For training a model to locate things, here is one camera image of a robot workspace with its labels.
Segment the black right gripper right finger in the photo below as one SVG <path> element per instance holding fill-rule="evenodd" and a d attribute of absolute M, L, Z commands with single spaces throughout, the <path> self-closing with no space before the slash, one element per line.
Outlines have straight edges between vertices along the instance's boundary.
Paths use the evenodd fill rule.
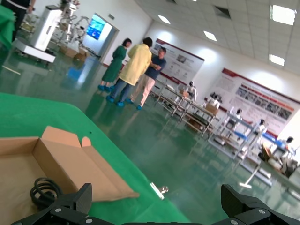
<path fill-rule="evenodd" d="M 221 186 L 221 206 L 228 218 L 213 225 L 300 225 L 298 220 L 272 210 L 256 197 L 238 193 L 228 184 Z"/>

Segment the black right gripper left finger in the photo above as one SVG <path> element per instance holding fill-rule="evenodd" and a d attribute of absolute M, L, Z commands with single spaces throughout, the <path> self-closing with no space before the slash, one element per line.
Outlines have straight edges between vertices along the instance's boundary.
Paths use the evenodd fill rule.
<path fill-rule="evenodd" d="M 58 197 L 48 208 L 13 222 L 12 225 L 106 225 L 107 221 L 88 215 L 92 185 L 85 183 L 76 193 Z"/>

